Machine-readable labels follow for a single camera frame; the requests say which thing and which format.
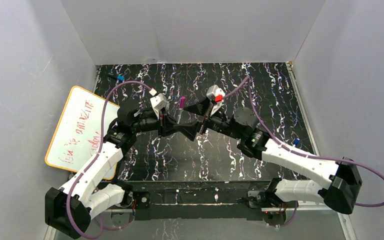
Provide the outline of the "magenta pen cap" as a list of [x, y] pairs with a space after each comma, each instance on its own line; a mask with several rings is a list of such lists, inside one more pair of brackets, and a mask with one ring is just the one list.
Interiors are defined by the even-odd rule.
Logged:
[[182, 96], [179, 100], [179, 108], [180, 109], [183, 109], [184, 106], [185, 106], [185, 102], [186, 102], [186, 97], [185, 96]]

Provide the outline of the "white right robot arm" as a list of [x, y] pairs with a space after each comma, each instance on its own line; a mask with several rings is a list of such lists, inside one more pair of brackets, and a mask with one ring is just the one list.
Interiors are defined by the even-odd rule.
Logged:
[[239, 140], [237, 148], [247, 157], [277, 164], [307, 178], [274, 178], [264, 193], [267, 200], [323, 203], [342, 214], [353, 212], [362, 179], [352, 160], [322, 160], [283, 142], [277, 143], [267, 131], [257, 127], [259, 120], [247, 107], [237, 108], [231, 117], [227, 117], [221, 111], [220, 102], [204, 98], [183, 109], [198, 116], [193, 122], [178, 126], [190, 140], [211, 129]]

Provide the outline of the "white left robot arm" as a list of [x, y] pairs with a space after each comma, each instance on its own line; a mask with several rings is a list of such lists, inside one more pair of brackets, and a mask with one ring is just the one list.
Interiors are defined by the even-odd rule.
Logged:
[[176, 120], [167, 113], [167, 100], [153, 97], [151, 107], [134, 109], [104, 124], [106, 130], [97, 153], [60, 188], [50, 188], [45, 194], [45, 223], [72, 239], [86, 237], [91, 221], [108, 208], [123, 202], [126, 188], [108, 184], [101, 190], [97, 186], [107, 172], [130, 150], [137, 133], [159, 131], [161, 136], [175, 133]]

